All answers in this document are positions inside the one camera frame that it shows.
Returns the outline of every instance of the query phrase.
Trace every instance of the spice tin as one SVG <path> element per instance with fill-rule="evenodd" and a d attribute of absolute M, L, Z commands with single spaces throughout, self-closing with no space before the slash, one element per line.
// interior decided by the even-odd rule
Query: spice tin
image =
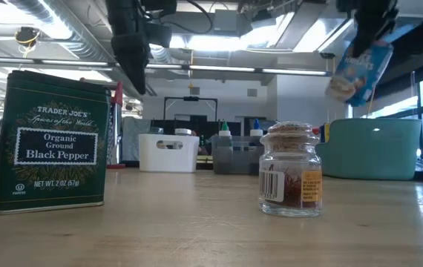
<path fill-rule="evenodd" d="M 103 204 L 111 93 L 28 71 L 7 79 L 0 214 Z"/>

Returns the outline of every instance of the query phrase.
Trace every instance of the desk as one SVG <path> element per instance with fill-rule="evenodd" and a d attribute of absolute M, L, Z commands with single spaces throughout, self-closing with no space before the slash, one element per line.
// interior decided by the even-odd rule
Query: desk
<path fill-rule="evenodd" d="M 423 183 L 325 178 L 309 219 L 262 213 L 257 188 L 108 171 L 104 206 L 0 216 L 0 266 L 423 266 Z"/>

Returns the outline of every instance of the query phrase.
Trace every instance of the teal plastic bin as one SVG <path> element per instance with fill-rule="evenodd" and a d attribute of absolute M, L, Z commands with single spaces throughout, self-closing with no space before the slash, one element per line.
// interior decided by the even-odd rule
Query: teal plastic bin
<path fill-rule="evenodd" d="M 418 119 L 339 119 L 329 140 L 316 145 L 326 176 L 350 179 L 412 179 L 419 148 Z"/>

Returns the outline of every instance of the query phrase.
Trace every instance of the net weight text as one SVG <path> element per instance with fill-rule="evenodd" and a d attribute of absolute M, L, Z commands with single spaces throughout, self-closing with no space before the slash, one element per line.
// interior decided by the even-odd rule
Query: net weight text
<path fill-rule="evenodd" d="M 33 184 L 34 188 L 44 187 L 77 187 L 79 181 L 77 180 L 50 180 L 50 181 L 35 181 Z"/>

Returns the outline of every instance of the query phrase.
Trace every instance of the barcode label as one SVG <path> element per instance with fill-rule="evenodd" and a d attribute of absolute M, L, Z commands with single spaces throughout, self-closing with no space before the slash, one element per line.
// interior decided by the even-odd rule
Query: barcode label
<path fill-rule="evenodd" d="M 259 192 L 265 200 L 282 202 L 284 200 L 284 173 L 279 171 L 260 171 Z"/>

